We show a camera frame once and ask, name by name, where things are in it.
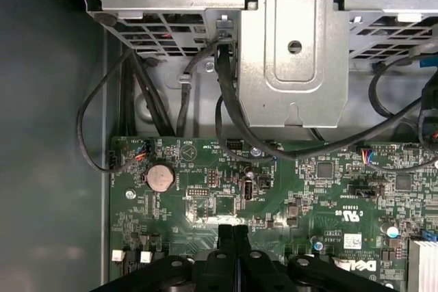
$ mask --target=screw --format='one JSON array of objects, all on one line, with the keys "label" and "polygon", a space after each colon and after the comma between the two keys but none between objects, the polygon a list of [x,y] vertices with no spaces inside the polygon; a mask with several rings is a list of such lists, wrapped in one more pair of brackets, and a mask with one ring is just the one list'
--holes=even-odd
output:
[{"label": "screw", "polygon": [[137,197],[137,194],[136,191],[134,191],[133,189],[127,189],[125,192],[125,196],[128,200],[133,200]]},{"label": "screw", "polygon": [[251,252],[250,254],[249,254],[249,256],[251,257],[251,258],[261,258],[261,254],[260,254],[260,252]]},{"label": "screw", "polygon": [[106,13],[97,13],[93,16],[95,22],[107,27],[113,27],[117,24],[117,18],[114,15]]},{"label": "screw", "polygon": [[310,265],[310,262],[306,259],[298,259],[296,263],[303,267]]},{"label": "screw", "polygon": [[207,63],[205,63],[205,70],[206,70],[208,73],[212,73],[212,72],[214,72],[214,63],[213,63],[213,62],[207,62]]},{"label": "screw", "polygon": [[146,67],[154,68],[159,64],[159,59],[154,57],[148,57],[144,59],[144,64]]},{"label": "screw", "polygon": [[259,157],[261,155],[261,150],[259,150],[256,147],[253,147],[253,148],[251,148],[250,153],[253,157]]}]

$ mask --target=heatsink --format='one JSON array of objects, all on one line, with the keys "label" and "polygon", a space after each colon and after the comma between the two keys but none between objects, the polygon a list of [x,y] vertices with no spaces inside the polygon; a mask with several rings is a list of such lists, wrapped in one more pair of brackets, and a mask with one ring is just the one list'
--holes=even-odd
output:
[{"label": "heatsink", "polygon": [[438,291],[438,242],[411,241],[408,292]]}]

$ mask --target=integrated circuit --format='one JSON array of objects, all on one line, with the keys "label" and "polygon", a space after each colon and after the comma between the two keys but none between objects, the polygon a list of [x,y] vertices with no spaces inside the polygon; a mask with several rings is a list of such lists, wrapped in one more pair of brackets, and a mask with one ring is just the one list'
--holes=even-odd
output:
[{"label": "integrated circuit", "polygon": [[216,198],[216,215],[234,215],[234,198],[218,196]]},{"label": "integrated circuit", "polygon": [[274,222],[272,220],[266,220],[266,228],[274,228]]},{"label": "integrated circuit", "polygon": [[289,227],[298,227],[298,218],[288,218],[286,223]]},{"label": "integrated circuit", "polygon": [[290,217],[298,217],[298,214],[300,212],[300,208],[297,207],[296,205],[289,203],[287,206],[287,214]]},{"label": "integrated circuit", "polygon": [[401,240],[400,239],[389,239],[389,248],[396,249],[400,247]]},{"label": "integrated circuit", "polygon": [[140,262],[140,251],[139,250],[127,250],[125,254],[126,261],[130,263]]},{"label": "integrated circuit", "polygon": [[410,174],[398,174],[396,177],[396,191],[410,191],[412,188],[412,176]]},{"label": "integrated circuit", "polygon": [[382,250],[381,260],[382,261],[389,261],[389,251],[388,250]]},{"label": "integrated circuit", "polygon": [[397,260],[397,254],[395,251],[389,251],[389,261]]},{"label": "integrated circuit", "polygon": [[316,177],[332,179],[333,178],[333,164],[329,162],[320,162],[316,166]]}]

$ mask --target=black connector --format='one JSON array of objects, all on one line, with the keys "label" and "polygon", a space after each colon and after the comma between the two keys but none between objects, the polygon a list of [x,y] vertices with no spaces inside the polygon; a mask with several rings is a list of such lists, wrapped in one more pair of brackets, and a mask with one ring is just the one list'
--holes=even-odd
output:
[{"label": "black connector", "polygon": [[241,140],[227,140],[227,147],[230,150],[243,150],[244,143]]},{"label": "black connector", "polygon": [[146,142],[144,143],[144,150],[146,151],[146,155],[150,155],[154,150],[153,150],[153,145],[151,142]]},{"label": "black connector", "polygon": [[125,260],[128,263],[139,263],[141,256],[141,250],[127,250],[125,255]]},{"label": "black connector", "polygon": [[245,200],[253,199],[253,181],[250,179],[244,181],[244,198]]}]

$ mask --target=chip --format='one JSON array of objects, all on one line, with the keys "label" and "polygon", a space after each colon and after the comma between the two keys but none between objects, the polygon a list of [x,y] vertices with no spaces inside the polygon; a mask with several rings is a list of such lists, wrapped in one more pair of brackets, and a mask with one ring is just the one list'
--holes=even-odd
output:
[{"label": "chip", "polygon": [[294,206],[293,204],[289,204],[287,206],[287,213],[291,217],[298,217],[298,214],[300,213],[300,208],[297,206]]},{"label": "chip", "polygon": [[388,251],[382,250],[381,260],[382,261],[389,261],[389,252]]},{"label": "chip", "polygon": [[389,251],[389,261],[397,260],[397,254],[395,251]]},{"label": "chip", "polygon": [[396,249],[399,248],[401,244],[400,239],[389,239],[389,248]]},{"label": "chip", "polygon": [[318,178],[332,178],[333,164],[332,163],[318,163],[316,169],[316,176]]},{"label": "chip", "polygon": [[411,187],[412,187],[412,176],[408,174],[404,174],[396,177],[397,191],[410,191]]},{"label": "chip", "polygon": [[289,227],[298,227],[298,218],[287,218],[286,224]]}]

